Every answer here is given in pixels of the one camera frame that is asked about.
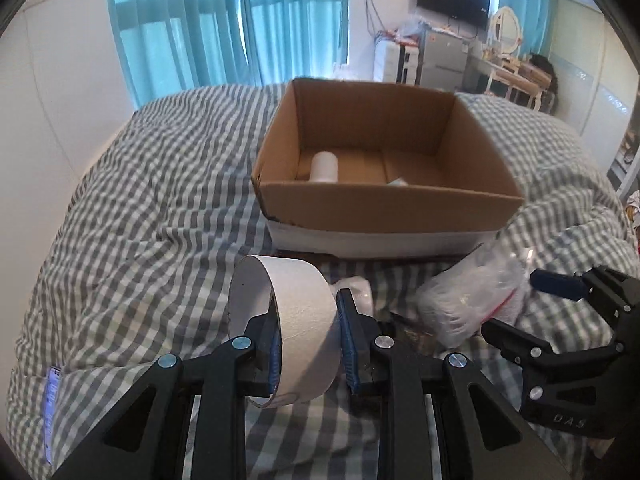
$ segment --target bed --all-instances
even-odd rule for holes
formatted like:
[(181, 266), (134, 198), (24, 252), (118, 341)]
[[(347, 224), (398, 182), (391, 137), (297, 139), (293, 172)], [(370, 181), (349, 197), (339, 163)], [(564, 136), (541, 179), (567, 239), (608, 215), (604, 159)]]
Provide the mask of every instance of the bed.
[[(82, 180), (39, 273), (8, 392), (9, 443), (34, 479), (48, 478), (157, 357), (187, 359), (225, 340), (234, 265), (273, 253), (250, 171), (283, 89), (219, 86), (151, 102)], [(640, 276), (622, 206), (573, 130), (504, 99), (462, 99), (526, 197), (503, 240), (535, 247), (537, 265), (558, 272), (606, 264)], [(415, 320), (413, 291), (444, 268), (340, 262), (321, 270), (332, 283), (365, 276), (379, 317)], [(561, 352), (610, 337), (588, 305), (538, 293), (527, 296), (517, 326)], [(518, 367), (480, 338), (460, 350), (518, 407)], [(42, 406), (52, 366), (62, 380), (50, 465)], [(580, 476), (584, 439), (537, 431)], [(350, 403), (342, 377), (312, 402), (246, 413), (250, 478), (375, 478), (377, 448), (376, 415)]]

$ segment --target plastic bag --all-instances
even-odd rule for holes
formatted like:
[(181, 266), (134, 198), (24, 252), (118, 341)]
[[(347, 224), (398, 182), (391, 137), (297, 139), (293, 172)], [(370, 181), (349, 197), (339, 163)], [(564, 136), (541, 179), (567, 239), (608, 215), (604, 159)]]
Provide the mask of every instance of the plastic bag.
[(495, 317), (513, 325), (522, 310), (534, 250), (483, 244), (416, 291), (418, 312), (437, 341), (455, 348)]
[(341, 288), (348, 288), (353, 296), (353, 303), (356, 304), (358, 314), (373, 317), (373, 294), (371, 293), (371, 284), (362, 276), (353, 276), (352, 278), (343, 278), (333, 285), (329, 284), (334, 297)]

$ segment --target cardboard box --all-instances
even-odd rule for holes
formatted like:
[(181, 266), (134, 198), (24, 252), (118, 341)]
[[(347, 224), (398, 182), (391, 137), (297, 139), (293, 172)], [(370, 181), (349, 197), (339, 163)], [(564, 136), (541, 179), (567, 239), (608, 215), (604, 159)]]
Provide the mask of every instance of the cardboard box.
[[(325, 150), (338, 183), (309, 182)], [(387, 185), (397, 178), (409, 185)], [(293, 80), (252, 181), (277, 248), (341, 258), (467, 253), (523, 202), (455, 95), (373, 82)]]

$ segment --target roll of tape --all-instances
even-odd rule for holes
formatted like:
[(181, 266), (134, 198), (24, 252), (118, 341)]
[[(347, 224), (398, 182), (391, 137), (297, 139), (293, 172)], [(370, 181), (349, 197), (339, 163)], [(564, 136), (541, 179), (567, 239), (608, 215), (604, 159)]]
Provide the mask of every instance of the roll of tape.
[(242, 335), (252, 317), (265, 314), (271, 295), (280, 325), (282, 365), (273, 395), (250, 399), (260, 408), (321, 396), (340, 365), (335, 297), (322, 274), (301, 260), (246, 256), (238, 263), (229, 290), (229, 337)]

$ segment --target white paper roll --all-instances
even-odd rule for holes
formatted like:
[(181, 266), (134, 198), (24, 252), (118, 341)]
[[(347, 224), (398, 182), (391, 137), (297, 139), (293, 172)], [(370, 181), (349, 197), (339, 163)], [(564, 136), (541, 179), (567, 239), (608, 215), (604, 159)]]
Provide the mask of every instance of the white paper roll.
[(275, 393), (250, 399), (277, 408), (315, 399), (328, 390), (340, 365), (340, 325), (335, 297), (322, 274), (301, 260), (246, 256), (231, 279), (229, 337), (269, 309), (273, 293), (282, 337), (282, 366)]
[(318, 152), (311, 159), (309, 182), (338, 182), (338, 157), (331, 152)]

